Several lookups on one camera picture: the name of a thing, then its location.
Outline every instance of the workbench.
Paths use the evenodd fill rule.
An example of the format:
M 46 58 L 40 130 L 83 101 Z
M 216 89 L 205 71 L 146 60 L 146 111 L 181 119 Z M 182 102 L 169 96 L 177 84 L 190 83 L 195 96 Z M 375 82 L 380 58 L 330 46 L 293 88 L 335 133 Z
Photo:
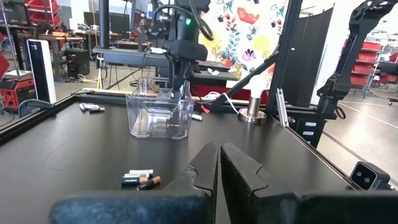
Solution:
M 106 111 L 84 114 L 79 103 L 96 103 Z M 232 113 L 202 116 L 203 122 L 192 121 L 186 139 L 138 139 L 129 132 L 123 93 L 77 91 L 2 128 L 0 219 L 47 223 L 58 199 L 74 192 L 121 190 L 121 177 L 130 169 L 153 169 L 164 187 L 210 141 L 233 142 L 295 190 L 350 188 L 342 171 L 273 117 L 257 126 Z M 228 223 L 223 197 L 219 184 L 217 223 Z
M 27 39 L 37 39 L 37 40 L 47 40 L 51 42 L 51 51 L 52 51 L 52 60 L 53 60 L 53 69 L 54 69 L 54 80 L 59 80 L 62 78 L 60 73 L 60 66 L 66 61 L 62 61 L 62 57 L 65 56 L 65 51 L 60 50 L 59 41 L 82 41 L 82 37 L 58 37 L 54 35 L 45 35 L 45 34 L 28 34 L 28 33 L 17 33 L 17 40 L 22 39 L 22 49 L 24 49 L 24 58 L 22 58 L 21 49 L 19 48 L 19 42 L 15 42 L 16 45 L 16 54 L 17 60 L 19 64 L 19 69 L 25 70 L 24 61 L 30 69 L 30 60 L 27 51 Z

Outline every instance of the white cable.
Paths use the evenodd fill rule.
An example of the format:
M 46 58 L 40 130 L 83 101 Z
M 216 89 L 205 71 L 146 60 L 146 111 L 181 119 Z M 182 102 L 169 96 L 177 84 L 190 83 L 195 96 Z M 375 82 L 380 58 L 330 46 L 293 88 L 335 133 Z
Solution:
M 204 100 L 215 100 L 217 99 L 217 97 L 219 97 L 221 94 L 217 93 L 216 91 L 211 91 L 209 93 L 207 93 L 206 96 L 202 97 Z M 223 93 L 223 95 L 226 97 L 228 103 L 230 103 L 230 105 L 232 106 L 232 109 L 235 110 L 235 112 L 237 114 L 239 114 L 239 112 L 237 111 L 237 109 L 235 108 L 235 106 L 233 105 L 231 99 L 228 97 L 228 95 L 226 93 Z
M 94 79 L 94 80 L 89 80 L 89 79 L 87 79 L 87 78 L 86 78 L 84 75 L 82 75 L 82 74 L 77 74 L 77 77 L 78 77 L 78 80 L 81 81 L 81 82 L 83 82 L 83 83 L 96 83 L 96 82 L 97 82 L 96 79 Z
M 98 55 L 97 55 L 97 59 L 100 60 L 100 61 L 104 60 L 104 58 L 100 58 Z
M 226 93 L 223 93 L 223 94 L 224 94 L 224 96 L 226 97 L 226 99 L 228 100 L 228 103 L 230 103 L 230 105 L 232 106 L 232 109 L 234 109 L 235 112 L 236 112 L 237 114 L 239 114 L 239 112 L 237 111 L 237 109 L 236 109 L 235 106 L 233 105 L 233 103 L 232 103 L 231 99 L 228 97 L 228 95 L 227 95 Z

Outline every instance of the black box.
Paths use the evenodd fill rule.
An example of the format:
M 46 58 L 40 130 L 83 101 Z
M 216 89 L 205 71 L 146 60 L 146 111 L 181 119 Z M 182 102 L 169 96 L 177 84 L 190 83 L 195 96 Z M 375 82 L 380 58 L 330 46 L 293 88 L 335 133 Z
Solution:
M 90 74 L 90 53 L 83 49 L 66 49 L 68 76 L 78 78 L 78 74 Z

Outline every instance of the silver metal cylinder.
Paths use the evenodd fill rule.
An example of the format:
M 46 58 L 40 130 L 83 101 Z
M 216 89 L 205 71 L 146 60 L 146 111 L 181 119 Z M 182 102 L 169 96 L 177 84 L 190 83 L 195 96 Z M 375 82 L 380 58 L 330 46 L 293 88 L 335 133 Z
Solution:
M 267 115 L 260 111 L 261 98 L 250 97 L 247 108 L 239 110 L 238 119 L 248 123 L 262 124 Z
M 261 98 L 254 98 L 250 96 L 248 105 L 248 116 L 256 117 L 260 110 Z

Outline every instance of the black camera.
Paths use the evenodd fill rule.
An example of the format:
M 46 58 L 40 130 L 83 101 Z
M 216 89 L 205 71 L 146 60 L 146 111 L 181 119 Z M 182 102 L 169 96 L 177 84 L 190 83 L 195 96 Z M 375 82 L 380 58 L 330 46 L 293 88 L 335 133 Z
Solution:
M 350 180 L 362 190 L 390 190 L 390 175 L 370 162 L 357 162 Z

